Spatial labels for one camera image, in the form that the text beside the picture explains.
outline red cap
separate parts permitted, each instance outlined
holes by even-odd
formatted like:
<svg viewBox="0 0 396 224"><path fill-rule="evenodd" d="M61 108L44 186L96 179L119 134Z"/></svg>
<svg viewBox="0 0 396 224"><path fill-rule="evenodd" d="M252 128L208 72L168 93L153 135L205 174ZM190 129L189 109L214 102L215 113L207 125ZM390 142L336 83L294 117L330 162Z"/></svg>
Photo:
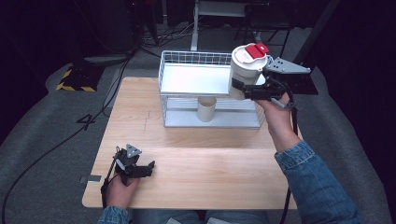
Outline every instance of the red cap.
<svg viewBox="0 0 396 224"><path fill-rule="evenodd" d="M249 45L245 50L253 59L262 58L270 51L263 43Z"/></svg>

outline human hand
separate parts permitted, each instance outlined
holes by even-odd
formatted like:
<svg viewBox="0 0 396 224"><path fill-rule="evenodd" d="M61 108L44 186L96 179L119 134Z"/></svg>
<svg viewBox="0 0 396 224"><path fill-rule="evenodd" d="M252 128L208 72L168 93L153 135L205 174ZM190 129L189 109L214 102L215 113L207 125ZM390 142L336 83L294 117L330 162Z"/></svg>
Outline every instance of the human hand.
<svg viewBox="0 0 396 224"><path fill-rule="evenodd" d="M280 102L286 104L288 101L289 96L283 94ZM268 132L273 138L276 151L285 151L301 141L292 129L289 109L281 108L267 100L257 100L256 103L264 109Z"/></svg>
<svg viewBox="0 0 396 224"><path fill-rule="evenodd" d="M140 182L140 178L129 179L128 186L121 182L119 175L113 177L107 188L107 206L117 206L126 209Z"/></svg>

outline yellow black striped tape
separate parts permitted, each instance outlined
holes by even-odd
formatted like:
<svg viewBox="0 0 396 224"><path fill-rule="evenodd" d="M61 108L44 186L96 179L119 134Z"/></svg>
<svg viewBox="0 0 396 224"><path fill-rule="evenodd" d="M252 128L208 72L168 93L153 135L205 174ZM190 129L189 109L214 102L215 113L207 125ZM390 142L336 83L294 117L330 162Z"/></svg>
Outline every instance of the yellow black striped tape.
<svg viewBox="0 0 396 224"><path fill-rule="evenodd" d="M67 71L64 73L62 80L56 87L56 90L64 90L64 91L97 91L96 87L93 86L80 86L80 85L70 85L70 79L73 78L72 74L72 67L68 68Z"/></svg>

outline wrist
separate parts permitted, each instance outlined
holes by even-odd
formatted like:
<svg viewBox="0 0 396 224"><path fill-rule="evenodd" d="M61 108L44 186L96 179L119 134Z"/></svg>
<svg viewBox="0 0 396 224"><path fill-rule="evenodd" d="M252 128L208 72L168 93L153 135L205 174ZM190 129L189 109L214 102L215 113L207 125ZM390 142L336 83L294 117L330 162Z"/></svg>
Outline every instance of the wrist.
<svg viewBox="0 0 396 224"><path fill-rule="evenodd" d="M283 152L301 142L301 138L293 131L271 133L277 152Z"/></svg>

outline white cylinder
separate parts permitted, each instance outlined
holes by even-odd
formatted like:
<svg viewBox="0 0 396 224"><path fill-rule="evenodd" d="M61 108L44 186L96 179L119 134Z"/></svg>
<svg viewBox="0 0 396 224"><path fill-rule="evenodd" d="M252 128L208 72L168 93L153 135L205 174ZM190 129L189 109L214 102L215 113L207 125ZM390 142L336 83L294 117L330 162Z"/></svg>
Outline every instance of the white cylinder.
<svg viewBox="0 0 396 224"><path fill-rule="evenodd" d="M197 117L202 122L209 122L215 116L217 99L214 96L198 97Z"/></svg>
<svg viewBox="0 0 396 224"><path fill-rule="evenodd" d="M268 48L264 44L248 44L233 50L229 81L230 97L236 100L245 99L245 95L232 86L232 78L245 83L245 85L256 84L262 68L268 63L266 52L268 52Z"/></svg>

